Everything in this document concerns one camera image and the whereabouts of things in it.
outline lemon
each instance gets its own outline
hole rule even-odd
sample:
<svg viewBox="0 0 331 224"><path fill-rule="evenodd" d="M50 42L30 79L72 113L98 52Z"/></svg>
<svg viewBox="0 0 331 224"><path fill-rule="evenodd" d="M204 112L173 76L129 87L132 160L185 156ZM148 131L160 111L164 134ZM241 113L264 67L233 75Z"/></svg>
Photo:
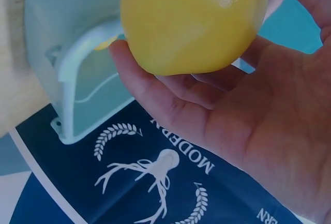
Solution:
<svg viewBox="0 0 331 224"><path fill-rule="evenodd" d="M147 72L205 73L242 55L262 25L267 1L121 0L121 23Z"/></svg>
<svg viewBox="0 0 331 224"><path fill-rule="evenodd" d="M110 44L112 42L114 42L116 39L117 39L117 36L116 37L112 37L109 40L107 40L107 41L102 42L101 44L99 44L97 47L94 48L94 50L95 51L104 50L104 49L108 48L108 46L110 46Z"/></svg>

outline deer antler logo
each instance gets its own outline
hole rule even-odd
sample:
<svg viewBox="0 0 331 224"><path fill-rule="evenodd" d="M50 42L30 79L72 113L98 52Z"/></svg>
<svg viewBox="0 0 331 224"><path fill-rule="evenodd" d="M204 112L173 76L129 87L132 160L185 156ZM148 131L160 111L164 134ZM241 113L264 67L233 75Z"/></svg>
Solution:
<svg viewBox="0 0 331 224"><path fill-rule="evenodd" d="M150 174L155 178L155 182L150 186L148 193L151 192L152 189L157 187L157 190L160 194L160 203L161 206L158 211L153 215L146 219L136 221L135 223L148 223L154 224L155 221L162 214L162 219L165 218L167 214L167 190L170 188L170 179L167 176L167 173L176 168L179 165L179 155L175 150L164 149L160 152L156 161L152 162L148 159L140 159L137 163L124 164L124 163L112 163L107 166L107 168L111 168L110 171L102 175L98 181L95 183L97 186L103 180L102 186L102 194L105 193L108 181L110 177L118 170L133 170L141 172L140 176L138 176L135 181L141 179L144 175Z"/></svg>

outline human hand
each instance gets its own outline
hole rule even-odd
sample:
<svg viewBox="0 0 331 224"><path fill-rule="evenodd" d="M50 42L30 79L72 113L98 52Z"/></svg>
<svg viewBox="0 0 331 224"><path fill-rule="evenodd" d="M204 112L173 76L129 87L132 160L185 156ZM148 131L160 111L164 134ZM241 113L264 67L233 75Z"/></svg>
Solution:
<svg viewBox="0 0 331 224"><path fill-rule="evenodd" d="M314 54L257 37L234 66L158 77L125 41L110 46L119 75L166 129L247 172L284 206L331 223L331 0L298 0L321 28Z"/></svg>

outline laurel branch graphic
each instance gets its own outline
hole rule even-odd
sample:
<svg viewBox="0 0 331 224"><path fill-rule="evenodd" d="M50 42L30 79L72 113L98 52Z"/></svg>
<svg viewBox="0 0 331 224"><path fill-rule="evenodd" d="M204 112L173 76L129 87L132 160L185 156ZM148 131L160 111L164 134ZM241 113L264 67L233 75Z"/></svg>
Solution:
<svg viewBox="0 0 331 224"><path fill-rule="evenodd" d="M185 220L176 221L174 224L197 224L204 215L204 212L207 211L207 206L208 206L207 190L201 187L202 184L199 183L194 183L194 184L197 187L197 190L195 191L195 196L197 197L197 203L195 205L195 209L193 209L190 216L187 217Z"/></svg>
<svg viewBox="0 0 331 224"><path fill-rule="evenodd" d="M94 147L94 156L97 157L99 161L101 161L101 158L103 156L103 150L106 143L118 135L140 135L141 137L143 136L141 129L139 128L138 131L135 125L124 123L113 124L112 127L108 127L106 130L104 130L96 141Z"/></svg>

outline wooden surface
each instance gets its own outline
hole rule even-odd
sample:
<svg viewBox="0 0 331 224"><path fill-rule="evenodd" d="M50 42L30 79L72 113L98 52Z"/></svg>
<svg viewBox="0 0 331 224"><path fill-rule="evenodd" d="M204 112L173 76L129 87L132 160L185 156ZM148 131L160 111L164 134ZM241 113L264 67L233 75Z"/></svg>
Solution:
<svg viewBox="0 0 331 224"><path fill-rule="evenodd" d="M25 58L24 0L0 0L0 137L48 99Z"/></svg>

